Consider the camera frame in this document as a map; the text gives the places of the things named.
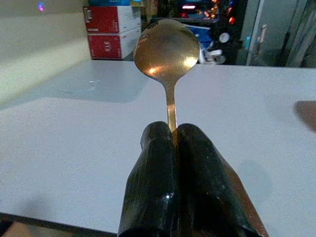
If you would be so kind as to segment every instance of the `spoon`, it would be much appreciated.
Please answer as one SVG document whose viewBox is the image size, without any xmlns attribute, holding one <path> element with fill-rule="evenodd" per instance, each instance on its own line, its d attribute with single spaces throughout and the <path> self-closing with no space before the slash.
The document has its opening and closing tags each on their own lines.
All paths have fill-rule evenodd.
<svg viewBox="0 0 316 237">
<path fill-rule="evenodd" d="M 134 50 L 137 68 L 160 82 L 166 93 L 168 125 L 177 147 L 177 117 L 174 88 L 198 61 L 199 43 L 182 23 L 163 19 L 145 29 Z"/>
</svg>

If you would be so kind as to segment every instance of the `white table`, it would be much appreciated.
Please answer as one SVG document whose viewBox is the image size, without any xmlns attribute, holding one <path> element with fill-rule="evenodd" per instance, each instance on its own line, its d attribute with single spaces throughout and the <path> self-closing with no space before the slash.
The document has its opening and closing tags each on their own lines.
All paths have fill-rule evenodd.
<svg viewBox="0 0 316 237">
<path fill-rule="evenodd" d="M 197 65 L 176 87 L 178 123 L 209 136 L 271 237 L 315 236 L 316 133 L 295 113 L 309 100 L 316 70 Z M 22 95 L 0 110 L 0 213 L 116 233 L 157 120 L 163 88 L 133 62 L 84 62 Z"/>
</svg>

